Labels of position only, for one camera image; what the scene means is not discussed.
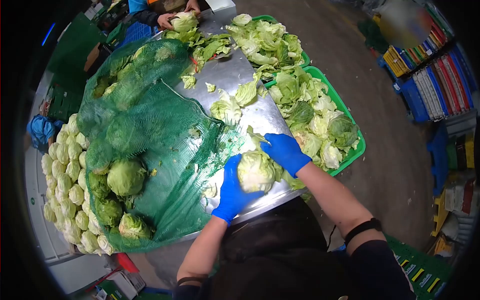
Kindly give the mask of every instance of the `green pallet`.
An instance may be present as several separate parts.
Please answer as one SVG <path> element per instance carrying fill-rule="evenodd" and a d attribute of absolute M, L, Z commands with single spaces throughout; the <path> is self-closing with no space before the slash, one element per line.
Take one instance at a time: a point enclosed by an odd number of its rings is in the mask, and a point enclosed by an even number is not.
<path fill-rule="evenodd" d="M 415 250 L 406 244 L 385 234 L 388 246 L 393 250 L 399 264 L 405 260 L 403 269 L 407 274 L 410 283 L 413 286 L 413 291 L 417 295 L 418 300 L 427 300 L 436 298 L 435 294 L 446 284 L 450 277 L 452 267 L 442 261 L 441 259 L 429 256 L 423 252 Z M 424 271 L 412 281 L 413 277 L 423 269 Z M 435 286 L 428 291 L 429 287 L 435 282 Z"/>
<path fill-rule="evenodd" d="M 322 82 L 326 83 L 328 86 L 328 93 L 327 95 L 330 96 L 333 102 L 335 102 L 337 109 L 343 111 L 350 119 L 352 119 L 353 124 L 355 124 L 355 120 L 352 118 L 352 115 L 348 111 L 348 108 L 345 106 L 343 103 L 342 99 L 340 96 L 337 94 L 335 89 L 332 87 L 332 85 L 329 83 L 325 75 L 320 71 L 319 69 L 309 66 L 303 68 L 303 70 L 309 74 L 312 75 L 313 78 L 319 78 L 322 80 Z M 272 80 L 270 82 L 265 83 L 265 87 L 269 89 L 271 86 L 276 84 L 276 80 Z M 350 149 L 347 157 L 345 158 L 344 161 L 340 163 L 340 167 L 336 170 L 328 170 L 327 173 L 335 176 L 336 174 L 340 173 L 343 169 L 345 169 L 348 165 L 350 165 L 355 159 L 359 158 L 363 152 L 365 152 L 365 139 L 363 138 L 363 135 L 361 134 L 361 131 L 358 130 L 358 135 L 360 137 L 360 142 L 357 146 L 357 149 L 354 150 L 353 148 Z"/>
<path fill-rule="evenodd" d="M 252 20 L 253 21 L 263 20 L 263 21 L 268 21 L 268 22 L 273 23 L 273 24 L 278 23 L 278 21 L 275 20 L 274 17 L 269 16 L 268 14 L 263 14 L 261 16 L 253 17 Z M 300 67 L 304 68 L 304 67 L 307 67 L 308 65 L 310 65 L 310 57 L 307 55 L 307 53 L 305 53 L 305 51 L 303 51 L 301 53 L 301 57 L 303 58 L 304 63 L 301 64 Z"/>

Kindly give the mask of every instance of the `blue shirt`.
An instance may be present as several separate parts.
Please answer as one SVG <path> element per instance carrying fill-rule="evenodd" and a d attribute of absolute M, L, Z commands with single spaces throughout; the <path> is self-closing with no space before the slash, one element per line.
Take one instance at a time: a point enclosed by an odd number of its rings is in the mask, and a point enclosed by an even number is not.
<path fill-rule="evenodd" d="M 130 14 L 141 12 L 148 9 L 147 0 L 128 0 Z"/>
<path fill-rule="evenodd" d="M 63 122 L 53 121 L 51 118 L 36 115 L 27 124 L 27 131 L 32 137 L 32 144 L 35 149 L 43 148 L 48 144 L 48 139 L 59 132 Z"/>

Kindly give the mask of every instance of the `concrete floor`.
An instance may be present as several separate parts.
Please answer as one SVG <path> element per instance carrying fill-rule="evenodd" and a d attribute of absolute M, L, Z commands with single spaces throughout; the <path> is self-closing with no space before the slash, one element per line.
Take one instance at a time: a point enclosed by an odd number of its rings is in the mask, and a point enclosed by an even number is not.
<path fill-rule="evenodd" d="M 376 64 L 356 27 L 366 15 L 327 0 L 236 0 L 237 13 L 269 14 L 299 36 L 302 47 L 338 92 L 360 126 L 364 156 L 336 178 L 380 219 L 385 233 L 421 250 L 433 228 L 433 177 L 427 131 L 410 123 L 386 70 Z M 326 238 L 333 228 L 311 200 Z M 192 241 L 130 254 L 147 286 L 172 288 Z M 343 244 L 338 230 L 330 249 Z"/>

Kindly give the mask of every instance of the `blue light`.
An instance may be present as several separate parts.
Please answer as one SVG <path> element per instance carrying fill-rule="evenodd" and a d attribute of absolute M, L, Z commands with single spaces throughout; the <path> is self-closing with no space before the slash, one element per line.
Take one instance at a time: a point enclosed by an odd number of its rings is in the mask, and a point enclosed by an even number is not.
<path fill-rule="evenodd" d="M 45 41 L 47 40 L 48 36 L 50 35 L 50 32 L 52 32 L 53 26 L 55 26 L 55 23 L 53 23 L 52 26 L 50 26 L 50 29 L 48 30 L 47 35 L 43 39 L 42 46 L 45 44 Z"/>

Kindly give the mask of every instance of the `hand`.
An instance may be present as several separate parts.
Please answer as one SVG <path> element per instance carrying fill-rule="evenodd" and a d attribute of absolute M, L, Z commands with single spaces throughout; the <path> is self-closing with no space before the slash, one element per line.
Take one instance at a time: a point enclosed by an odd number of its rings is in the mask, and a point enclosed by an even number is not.
<path fill-rule="evenodd" d="M 297 141 L 286 134 L 267 133 L 264 138 L 272 144 L 260 142 L 260 147 L 293 177 L 312 159 L 302 153 Z"/>
<path fill-rule="evenodd" d="M 241 160 L 241 154 L 228 159 L 225 164 L 223 184 L 220 188 L 220 204 L 213 210 L 212 215 L 224 219 L 228 225 L 252 200 L 264 195 L 263 191 L 245 193 L 240 186 L 237 175 L 237 166 Z"/>
<path fill-rule="evenodd" d="M 163 30 L 163 29 L 170 29 L 170 30 L 173 30 L 173 26 L 172 24 L 170 24 L 170 22 L 168 21 L 168 18 L 171 18 L 171 17 L 174 17 L 175 14 L 174 13 L 164 13 L 164 14 L 161 14 L 158 19 L 156 20 L 156 22 L 158 23 L 158 25 L 161 27 L 160 30 Z"/>
<path fill-rule="evenodd" d="M 185 7 L 185 12 L 195 11 L 195 15 L 198 17 L 200 15 L 200 7 L 198 6 L 197 0 L 189 0 L 187 6 Z"/>

